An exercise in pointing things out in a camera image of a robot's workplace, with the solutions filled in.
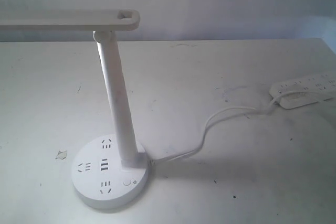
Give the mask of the white desk lamp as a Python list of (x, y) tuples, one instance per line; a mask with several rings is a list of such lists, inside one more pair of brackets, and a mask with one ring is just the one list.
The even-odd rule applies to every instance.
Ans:
[(89, 142), (78, 152), (71, 178), (79, 198), (94, 209), (128, 204), (141, 193), (149, 175), (148, 156), (135, 139), (116, 38), (117, 31), (135, 30), (139, 22), (139, 12), (131, 9), (1, 12), (2, 30), (93, 33), (115, 133)]

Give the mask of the white flat plug adapter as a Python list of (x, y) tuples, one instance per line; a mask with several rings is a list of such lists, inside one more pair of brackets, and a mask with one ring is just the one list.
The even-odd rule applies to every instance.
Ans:
[(293, 93), (282, 97), (279, 105), (284, 109), (295, 109), (301, 106), (318, 102), (313, 94), (310, 93)]

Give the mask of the white power strip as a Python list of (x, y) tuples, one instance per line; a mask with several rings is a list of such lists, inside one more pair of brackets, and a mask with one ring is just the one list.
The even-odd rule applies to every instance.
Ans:
[(313, 98), (313, 96), (322, 99), (331, 98), (335, 95), (335, 70), (274, 83), (269, 93), (272, 97), (277, 97), (289, 91), (299, 91), (299, 93), (285, 98)]

